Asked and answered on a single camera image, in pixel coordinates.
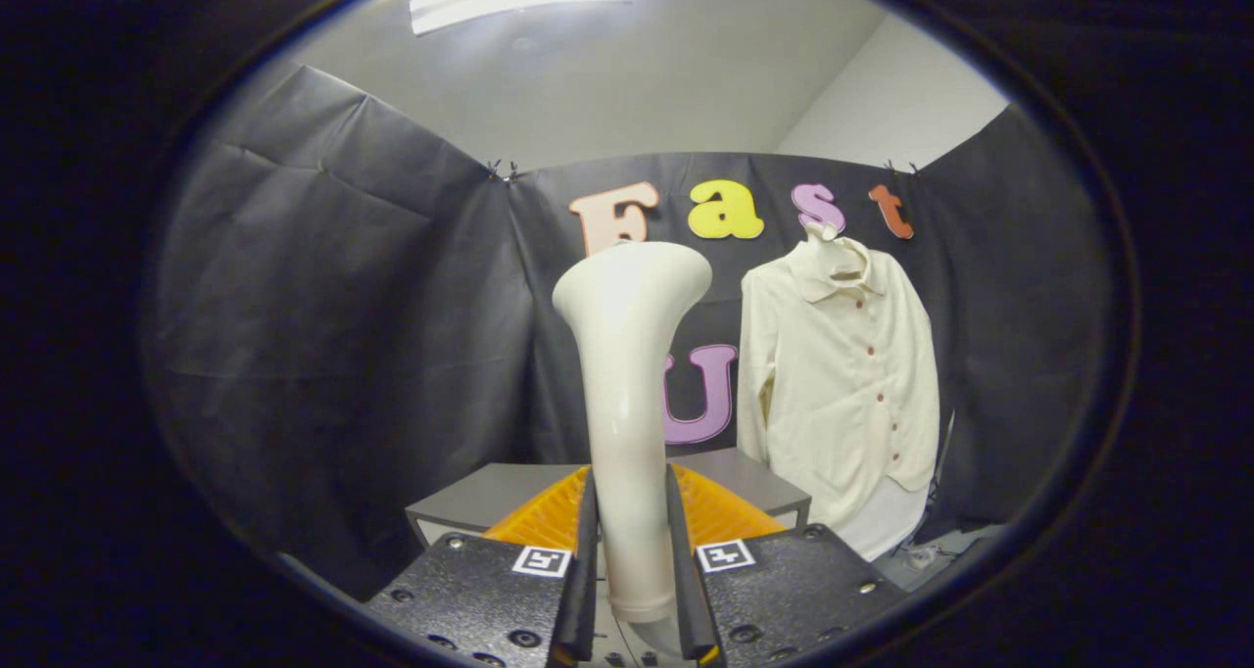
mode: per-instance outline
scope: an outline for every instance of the letter s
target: letter s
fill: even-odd
[[[838,232],[845,229],[845,213],[833,204],[835,199],[836,196],[821,183],[801,183],[793,189],[793,204],[801,212],[798,216],[801,227],[809,226],[810,222],[826,222]]]

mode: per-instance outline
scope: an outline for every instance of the black metal plate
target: black metal plate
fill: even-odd
[[[366,607],[429,648],[444,639],[489,665],[542,668],[566,579],[514,571],[523,548],[444,534]]]
[[[709,571],[697,558],[726,668],[828,645],[907,597],[823,525],[742,543],[752,565]]]

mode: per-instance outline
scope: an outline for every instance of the black curtain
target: black curtain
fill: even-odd
[[[682,422],[720,404],[691,352],[739,346],[740,279],[804,238],[794,187],[824,185],[844,234],[892,253],[932,320],[942,429],[951,414],[954,426],[924,535],[1008,520],[1100,373],[1107,244],[1085,187],[1014,107],[918,175],[650,154],[512,180],[303,66],[267,70],[224,115],[188,150],[154,256],[153,401],[223,519],[359,598],[418,553],[408,504],[487,462],[588,461],[578,356],[551,301],[586,253],[571,212],[583,196],[650,183],[647,239],[714,267],[671,351]],[[691,190],[712,180],[750,192],[761,234],[690,229]],[[873,190],[897,196],[910,239]],[[735,360],[707,375],[735,391]],[[668,452],[734,446],[734,400],[721,404],[726,424],[676,427]]]

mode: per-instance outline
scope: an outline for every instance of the white wall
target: white wall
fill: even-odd
[[[818,155],[909,172],[974,135],[1007,98],[900,16],[880,23],[776,154]]]

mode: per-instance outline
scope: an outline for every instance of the white button-up shirt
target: white button-up shirt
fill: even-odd
[[[935,355],[900,263],[850,238],[811,238],[741,288],[736,446],[810,494],[810,520],[834,528],[885,475],[925,490]]]

